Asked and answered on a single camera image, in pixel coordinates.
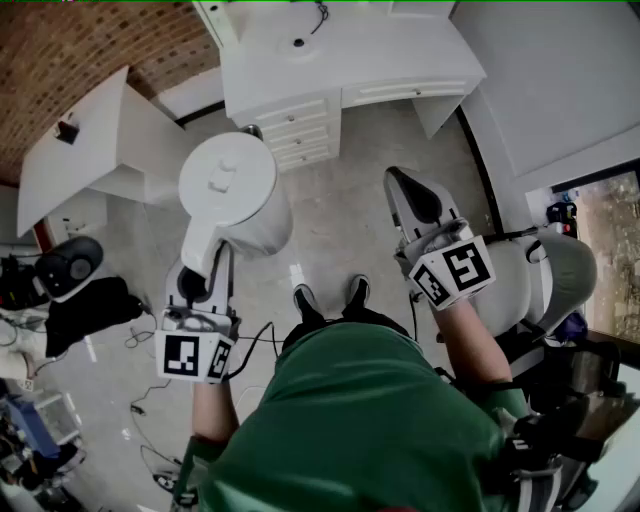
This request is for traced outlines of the person's black shoe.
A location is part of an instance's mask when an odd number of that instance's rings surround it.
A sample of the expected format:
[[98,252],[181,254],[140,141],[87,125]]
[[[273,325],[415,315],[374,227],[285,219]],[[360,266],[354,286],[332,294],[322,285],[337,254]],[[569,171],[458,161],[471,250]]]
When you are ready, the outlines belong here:
[[365,308],[369,300],[371,285],[364,274],[355,275],[348,285],[346,307],[351,309]]
[[308,285],[301,283],[294,288],[293,302],[304,322],[324,319],[313,291]]

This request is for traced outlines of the white electric kettle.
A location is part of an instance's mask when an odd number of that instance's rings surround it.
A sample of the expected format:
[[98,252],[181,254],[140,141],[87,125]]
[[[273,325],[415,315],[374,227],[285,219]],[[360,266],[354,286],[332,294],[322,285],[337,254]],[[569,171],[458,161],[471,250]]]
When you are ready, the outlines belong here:
[[179,198],[190,221],[181,261],[204,278],[223,241],[255,258],[278,253],[291,237],[291,207],[275,157],[260,135],[216,135],[197,146],[182,167]]

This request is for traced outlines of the person's left black shoe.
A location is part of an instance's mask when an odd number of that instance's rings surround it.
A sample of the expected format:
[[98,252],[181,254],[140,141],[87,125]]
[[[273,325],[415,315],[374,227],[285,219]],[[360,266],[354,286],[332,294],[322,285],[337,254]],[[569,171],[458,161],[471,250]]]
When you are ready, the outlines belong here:
[[308,285],[301,283],[294,288],[293,302],[304,322],[324,319],[313,291]]

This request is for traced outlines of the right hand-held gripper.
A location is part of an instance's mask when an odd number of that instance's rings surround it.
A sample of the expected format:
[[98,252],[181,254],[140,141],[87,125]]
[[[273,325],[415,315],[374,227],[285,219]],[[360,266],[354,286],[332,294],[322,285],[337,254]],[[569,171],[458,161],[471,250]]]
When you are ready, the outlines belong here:
[[[459,218],[443,186],[421,172],[389,167],[384,190],[394,226],[409,243],[399,247],[394,258],[434,310],[445,310],[495,281],[484,239]],[[426,234],[433,227],[438,228]]]

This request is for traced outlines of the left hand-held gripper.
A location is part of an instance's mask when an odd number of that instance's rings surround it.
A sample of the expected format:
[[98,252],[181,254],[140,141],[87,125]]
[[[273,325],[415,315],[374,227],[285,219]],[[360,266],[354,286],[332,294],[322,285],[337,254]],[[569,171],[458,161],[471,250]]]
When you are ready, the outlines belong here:
[[208,280],[206,297],[194,301],[195,273],[177,259],[166,276],[166,303],[155,331],[156,369],[160,377],[220,384],[230,379],[231,356],[240,319],[227,316],[233,295],[234,252],[221,244]]

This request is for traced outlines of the clear plastic box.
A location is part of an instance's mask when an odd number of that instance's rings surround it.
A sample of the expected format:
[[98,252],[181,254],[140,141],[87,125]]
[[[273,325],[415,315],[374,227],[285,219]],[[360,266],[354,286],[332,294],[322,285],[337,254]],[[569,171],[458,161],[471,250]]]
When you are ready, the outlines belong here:
[[42,391],[35,396],[34,408],[57,445],[75,443],[80,437],[78,423],[60,392]]

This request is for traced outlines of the black and white round appliance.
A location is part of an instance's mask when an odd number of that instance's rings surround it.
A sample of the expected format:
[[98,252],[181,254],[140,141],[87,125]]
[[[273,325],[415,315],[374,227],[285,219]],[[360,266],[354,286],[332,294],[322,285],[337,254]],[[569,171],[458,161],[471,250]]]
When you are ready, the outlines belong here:
[[89,236],[77,236],[44,253],[35,273],[51,300],[65,302],[93,279],[104,260],[102,245]]

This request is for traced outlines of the black cloth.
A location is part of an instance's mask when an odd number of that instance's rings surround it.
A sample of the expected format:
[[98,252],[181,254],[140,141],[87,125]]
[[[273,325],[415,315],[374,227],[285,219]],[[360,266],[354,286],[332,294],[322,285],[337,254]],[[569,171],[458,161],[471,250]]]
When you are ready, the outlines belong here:
[[65,302],[52,302],[46,327],[46,358],[59,357],[86,336],[139,318],[143,302],[132,295],[124,279],[91,281]]

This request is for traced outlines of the purple bag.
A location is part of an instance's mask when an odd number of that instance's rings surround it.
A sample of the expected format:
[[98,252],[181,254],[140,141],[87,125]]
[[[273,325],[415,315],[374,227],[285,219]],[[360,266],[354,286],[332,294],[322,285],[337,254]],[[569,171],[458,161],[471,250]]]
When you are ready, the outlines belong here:
[[555,339],[561,343],[583,340],[588,334],[588,323],[583,314],[576,310],[570,313],[553,331]]

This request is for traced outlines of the person's right forearm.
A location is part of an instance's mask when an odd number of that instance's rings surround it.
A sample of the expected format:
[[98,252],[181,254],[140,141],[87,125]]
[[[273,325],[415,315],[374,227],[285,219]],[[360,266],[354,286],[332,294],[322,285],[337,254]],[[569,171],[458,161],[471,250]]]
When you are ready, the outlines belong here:
[[512,381],[504,352],[467,300],[434,310],[433,316],[454,374],[465,386]]

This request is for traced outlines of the person's black trousers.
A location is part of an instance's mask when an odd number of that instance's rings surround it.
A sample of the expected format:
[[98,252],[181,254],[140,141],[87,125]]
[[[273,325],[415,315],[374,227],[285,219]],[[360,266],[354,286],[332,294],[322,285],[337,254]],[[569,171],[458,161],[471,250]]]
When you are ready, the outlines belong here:
[[340,323],[362,323],[379,325],[390,328],[401,335],[409,336],[406,329],[396,323],[389,317],[370,310],[366,307],[360,306],[347,306],[342,311],[342,317],[336,320],[325,319],[320,313],[305,313],[302,316],[302,321],[298,324],[285,338],[283,343],[283,350],[292,347],[303,337],[319,329],[324,329],[333,324]]

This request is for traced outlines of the person's green shirt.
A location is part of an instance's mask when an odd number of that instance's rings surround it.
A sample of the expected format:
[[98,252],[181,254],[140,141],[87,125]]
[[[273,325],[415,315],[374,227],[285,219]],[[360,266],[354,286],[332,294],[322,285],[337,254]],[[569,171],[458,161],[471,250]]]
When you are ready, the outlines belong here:
[[497,469],[497,415],[527,412],[518,389],[468,397],[413,340],[339,323],[280,356],[231,438],[194,437],[200,512],[516,512]]

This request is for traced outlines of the blue plastic crate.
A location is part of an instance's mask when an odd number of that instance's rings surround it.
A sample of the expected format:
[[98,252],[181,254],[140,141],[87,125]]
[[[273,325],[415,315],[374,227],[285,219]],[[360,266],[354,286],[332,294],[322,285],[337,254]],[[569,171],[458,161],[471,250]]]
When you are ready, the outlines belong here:
[[0,409],[9,414],[14,428],[24,434],[24,442],[33,451],[48,458],[59,454],[58,445],[31,401],[7,395],[0,400]]

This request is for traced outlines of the white desk with shelving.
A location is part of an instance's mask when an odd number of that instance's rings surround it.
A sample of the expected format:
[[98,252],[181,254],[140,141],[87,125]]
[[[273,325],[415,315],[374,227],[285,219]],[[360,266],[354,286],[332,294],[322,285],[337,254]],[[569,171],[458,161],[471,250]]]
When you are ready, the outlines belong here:
[[[226,115],[238,126],[256,125],[263,112],[326,99],[326,117],[265,130],[291,133],[326,125],[329,144],[340,151],[341,122],[347,109],[342,90],[401,80],[463,80],[465,94],[401,99],[413,103],[427,137],[442,127],[486,74],[447,9],[397,13],[390,3],[197,1],[194,9],[218,47]],[[312,35],[321,54],[304,63],[276,55],[288,33]]]

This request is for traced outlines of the black electronic equipment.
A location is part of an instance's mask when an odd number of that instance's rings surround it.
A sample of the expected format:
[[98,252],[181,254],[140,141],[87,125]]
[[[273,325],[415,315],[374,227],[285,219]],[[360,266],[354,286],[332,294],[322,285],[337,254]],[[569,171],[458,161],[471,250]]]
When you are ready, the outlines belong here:
[[0,308],[20,311],[47,304],[49,296],[37,279],[33,265],[14,256],[0,258]]

